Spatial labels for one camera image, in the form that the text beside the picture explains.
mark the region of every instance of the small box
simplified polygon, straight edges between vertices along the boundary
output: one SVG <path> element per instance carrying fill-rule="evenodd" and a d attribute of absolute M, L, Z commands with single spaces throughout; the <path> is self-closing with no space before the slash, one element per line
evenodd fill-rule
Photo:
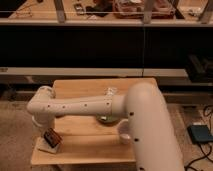
<path fill-rule="evenodd" d="M 193 144 L 213 142 L 213 136 L 206 125 L 190 125 L 187 130 Z"/>

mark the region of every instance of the black dot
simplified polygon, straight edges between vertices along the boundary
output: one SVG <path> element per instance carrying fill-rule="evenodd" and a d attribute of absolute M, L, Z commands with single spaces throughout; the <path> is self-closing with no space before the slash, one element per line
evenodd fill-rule
<path fill-rule="evenodd" d="M 134 112 L 130 112 L 129 115 L 130 115 L 130 116 L 133 116 L 133 115 L 134 115 Z"/>

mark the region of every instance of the cable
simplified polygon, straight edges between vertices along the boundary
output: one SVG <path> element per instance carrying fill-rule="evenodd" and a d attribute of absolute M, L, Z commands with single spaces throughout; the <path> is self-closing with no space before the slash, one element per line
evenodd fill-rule
<path fill-rule="evenodd" d="M 211 163 L 213 163 L 213 160 L 209 157 L 209 155 L 207 155 L 207 154 L 203 151 L 202 146 L 200 145 L 199 147 L 200 147 L 201 152 L 202 152 L 204 155 L 206 155 L 206 158 L 207 158 Z"/>
<path fill-rule="evenodd" d="M 194 167 L 192 167 L 191 165 L 193 164 L 193 163 L 195 163 L 195 162 L 197 162 L 197 161 L 200 161 L 200 160 L 203 160 L 203 159 L 205 159 L 205 158 L 209 158 L 209 155 L 212 153 L 212 146 L 209 146 L 209 148 L 210 148 L 210 150 L 209 150 L 209 152 L 206 154 L 205 152 L 203 152 L 203 149 L 201 150 L 202 151 L 202 153 L 204 154 L 204 156 L 202 156 L 202 157 L 199 157 L 199 158 L 197 158 L 197 159 L 194 159 L 194 160 L 192 160 L 191 162 L 189 162 L 189 164 L 187 164 L 184 168 L 185 168 L 185 171 L 188 171 L 188 169 L 191 169 L 191 170 L 194 170 L 194 171 L 199 171 L 199 170 L 197 170 L 196 168 L 194 168 Z"/>
<path fill-rule="evenodd" d="M 207 105 L 203 108 L 203 116 L 209 117 L 209 129 L 212 132 L 213 105 Z"/>
<path fill-rule="evenodd" d="M 36 5 L 40 4 L 40 3 L 41 3 L 41 2 L 38 2 L 38 1 L 37 1 L 36 3 L 32 3 L 32 4 L 29 4 L 29 5 L 23 5 L 22 8 L 18 9 L 18 10 L 15 12 L 17 18 L 20 18 L 21 15 L 28 15 L 28 16 L 24 16 L 24 17 L 26 17 L 26 18 L 32 17 L 32 16 L 33 16 L 33 13 L 32 13 L 32 11 L 31 11 L 31 8 L 30 8 L 30 7 L 36 6 Z M 21 12 L 21 11 L 23 11 L 24 9 L 28 9 L 28 11 L 25 12 L 25 13 Z"/>

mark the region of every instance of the wooden tabletop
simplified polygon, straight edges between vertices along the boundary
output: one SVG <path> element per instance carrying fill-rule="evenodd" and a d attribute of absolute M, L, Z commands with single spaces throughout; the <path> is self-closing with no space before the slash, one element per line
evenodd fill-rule
<path fill-rule="evenodd" d="M 138 82 L 157 85 L 155 79 L 95 79 L 58 80 L 54 82 L 56 98 L 74 98 L 105 95 L 109 87 L 116 87 L 117 94 L 125 93 Z M 100 124 L 93 116 L 65 116 L 55 120 L 55 131 L 62 136 L 57 154 L 34 148 L 31 163 L 42 164 L 88 164 L 134 162 L 131 145 L 122 145 L 117 126 Z"/>
<path fill-rule="evenodd" d="M 53 88 L 56 91 L 56 98 L 75 98 L 104 95 L 108 87 L 116 87 L 117 94 L 123 94 L 137 82 L 149 82 L 157 86 L 155 79 L 138 78 L 57 80 Z M 191 143 L 186 127 L 193 122 L 203 122 L 203 119 L 199 112 L 184 112 L 182 105 L 179 104 L 168 104 L 168 109 L 186 165 L 193 159 L 203 156 L 199 148 Z M 132 147 L 122 145 L 119 141 L 118 125 L 105 126 L 91 116 L 65 116 L 56 119 L 55 126 L 55 130 L 63 138 L 58 153 L 45 153 L 34 148 L 31 159 L 33 165 L 135 162 Z M 193 166 L 205 171 L 213 170 L 212 163 L 206 159 L 196 162 Z"/>

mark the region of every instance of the robotic arm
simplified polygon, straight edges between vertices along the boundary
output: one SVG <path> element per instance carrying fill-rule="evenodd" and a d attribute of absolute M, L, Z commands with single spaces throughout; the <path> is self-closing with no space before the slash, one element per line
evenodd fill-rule
<path fill-rule="evenodd" d="M 55 99 L 51 87 L 39 88 L 27 106 L 45 131 L 59 115 L 128 117 L 138 171 L 184 171 L 182 154 L 160 90 L 149 83 L 132 86 L 125 95 Z"/>

